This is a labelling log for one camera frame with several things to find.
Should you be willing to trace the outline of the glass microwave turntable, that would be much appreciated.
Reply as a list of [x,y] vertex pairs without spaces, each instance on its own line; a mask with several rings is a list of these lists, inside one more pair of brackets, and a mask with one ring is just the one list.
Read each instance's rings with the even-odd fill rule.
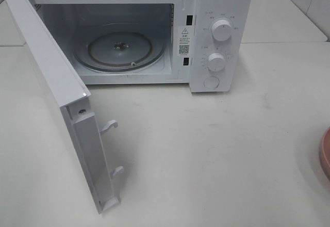
[[164,53],[166,29],[138,23],[86,27],[75,33],[73,54],[84,66],[101,72],[126,72],[148,66]]

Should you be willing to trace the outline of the white microwave oven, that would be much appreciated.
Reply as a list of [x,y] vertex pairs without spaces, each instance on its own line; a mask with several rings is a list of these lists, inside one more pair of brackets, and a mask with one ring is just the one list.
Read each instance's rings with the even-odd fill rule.
[[[190,91],[226,92],[230,89],[238,60],[239,47],[251,0],[34,0],[34,8],[85,85],[188,84]],[[228,18],[232,36],[216,41],[212,23]],[[75,58],[75,33],[86,27],[113,23],[138,23],[162,27],[170,39],[164,53],[146,67],[126,72],[101,72],[90,69]],[[190,54],[177,53],[177,28],[192,26]],[[208,69],[208,56],[222,53],[225,68]],[[204,80],[216,76],[214,89]]]

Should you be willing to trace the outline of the pink round plate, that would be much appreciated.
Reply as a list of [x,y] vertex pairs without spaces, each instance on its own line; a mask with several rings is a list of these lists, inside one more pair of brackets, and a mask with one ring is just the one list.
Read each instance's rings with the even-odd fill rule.
[[324,174],[329,179],[330,166],[329,166],[329,128],[323,134],[319,149],[320,164]]

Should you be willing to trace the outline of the white microwave door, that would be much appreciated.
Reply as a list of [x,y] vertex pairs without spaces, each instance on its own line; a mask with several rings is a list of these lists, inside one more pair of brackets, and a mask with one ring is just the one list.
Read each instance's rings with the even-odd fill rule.
[[32,55],[42,85],[51,92],[70,134],[98,213],[116,206],[112,179],[123,172],[109,170],[101,135],[117,127],[110,120],[99,128],[89,102],[90,91],[36,12],[34,0],[5,0]]

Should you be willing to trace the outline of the white warning label sticker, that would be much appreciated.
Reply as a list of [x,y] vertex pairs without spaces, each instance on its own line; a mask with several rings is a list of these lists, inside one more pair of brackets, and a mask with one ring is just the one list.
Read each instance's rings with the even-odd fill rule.
[[192,26],[179,26],[177,28],[177,53],[179,56],[190,54],[190,45],[193,39]]

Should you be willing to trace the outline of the round white door release button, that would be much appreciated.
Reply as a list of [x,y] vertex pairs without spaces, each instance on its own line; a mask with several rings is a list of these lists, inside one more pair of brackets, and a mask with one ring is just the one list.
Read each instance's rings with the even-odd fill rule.
[[216,76],[210,76],[204,80],[204,87],[214,90],[220,84],[220,80]]

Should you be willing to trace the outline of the white microwave knob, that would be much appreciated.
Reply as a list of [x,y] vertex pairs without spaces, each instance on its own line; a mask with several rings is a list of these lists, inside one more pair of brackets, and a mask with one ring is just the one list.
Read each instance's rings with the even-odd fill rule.
[[212,36],[216,41],[226,41],[232,36],[233,24],[228,18],[215,20],[211,25]]
[[226,59],[222,53],[212,53],[208,56],[207,66],[212,72],[219,72],[225,68]]

